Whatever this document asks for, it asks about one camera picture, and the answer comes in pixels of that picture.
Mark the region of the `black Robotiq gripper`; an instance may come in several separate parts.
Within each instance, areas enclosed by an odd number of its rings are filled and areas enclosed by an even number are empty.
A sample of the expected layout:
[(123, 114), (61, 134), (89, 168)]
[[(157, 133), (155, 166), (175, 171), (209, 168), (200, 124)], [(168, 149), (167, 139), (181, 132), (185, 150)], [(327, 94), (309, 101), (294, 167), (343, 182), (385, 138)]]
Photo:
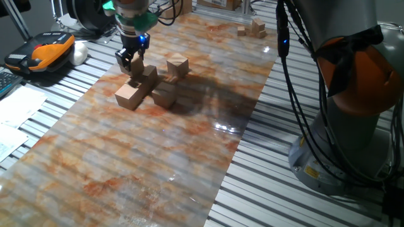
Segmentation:
[(121, 71), (129, 74), (133, 53), (138, 52), (142, 60), (145, 59), (145, 53), (150, 46), (150, 35), (148, 33), (135, 35), (134, 37), (121, 35), (121, 41), (123, 49), (117, 51), (115, 57)]

